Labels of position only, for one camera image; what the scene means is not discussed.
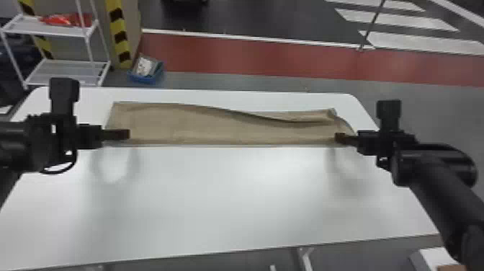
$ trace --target beige cloth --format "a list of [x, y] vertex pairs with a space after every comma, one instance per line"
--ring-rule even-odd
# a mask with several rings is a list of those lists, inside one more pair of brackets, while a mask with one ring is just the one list
[[107, 129], [130, 129], [134, 144], [333, 144], [353, 134], [334, 110], [242, 112], [172, 103], [116, 102]]

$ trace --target orange object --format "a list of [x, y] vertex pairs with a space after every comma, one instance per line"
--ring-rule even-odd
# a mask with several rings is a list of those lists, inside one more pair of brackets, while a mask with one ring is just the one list
[[[82, 14], [82, 17], [84, 18], [84, 25], [86, 27], [91, 27], [92, 14], [84, 13]], [[43, 16], [39, 18], [39, 20], [48, 25], [57, 25], [57, 26], [64, 26], [64, 27], [81, 26], [81, 19], [78, 13], [48, 15], [48, 16]]]

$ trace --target black cable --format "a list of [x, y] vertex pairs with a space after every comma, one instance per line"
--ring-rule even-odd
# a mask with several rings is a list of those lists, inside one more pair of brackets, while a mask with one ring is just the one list
[[74, 165], [76, 165], [76, 162], [77, 162], [77, 148], [73, 143], [74, 142], [71, 141], [73, 161], [68, 166], [64, 167], [63, 169], [59, 169], [59, 170], [55, 170], [55, 171], [49, 171], [46, 168], [46, 169], [43, 169], [42, 171], [40, 171], [40, 173], [46, 174], [46, 175], [56, 175], [56, 174], [61, 174], [61, 173], [67, 172], [69, 169], [72, 169], [74, 167]]

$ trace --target hazard stripe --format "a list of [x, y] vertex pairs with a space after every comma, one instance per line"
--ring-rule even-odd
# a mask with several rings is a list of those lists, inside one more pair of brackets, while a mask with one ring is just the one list
[[[33, 0], [19, 0], [22, 11], [29, 16], [35, 16], [34, 1]], [[48, 59], [54, 59], [52, 54], [52, 46], [50, 42], [44, 36], [34, 36], [34, 43], [39, 50], [41, 50], [45, 57]]]
[[109, 16], [109, 28], [120, 68], [131, 67], [130, 44], [127, 40], [125, 17], [120, 0], [106, 0], [106, 10]]

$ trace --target white table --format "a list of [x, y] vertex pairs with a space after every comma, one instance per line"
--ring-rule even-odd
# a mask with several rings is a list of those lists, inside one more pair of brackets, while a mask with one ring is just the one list
[[[335, 107], [376, 129], [348, 94], [83, 88], [80, 123], [114, 101], [233, 110]], [[14, 116], [48, 112], [48, 89]], [[0, 270], [435, 234], [415, 197], [354, 148], [106, 147], [57, 176], [25, 174], [0, 212]]]

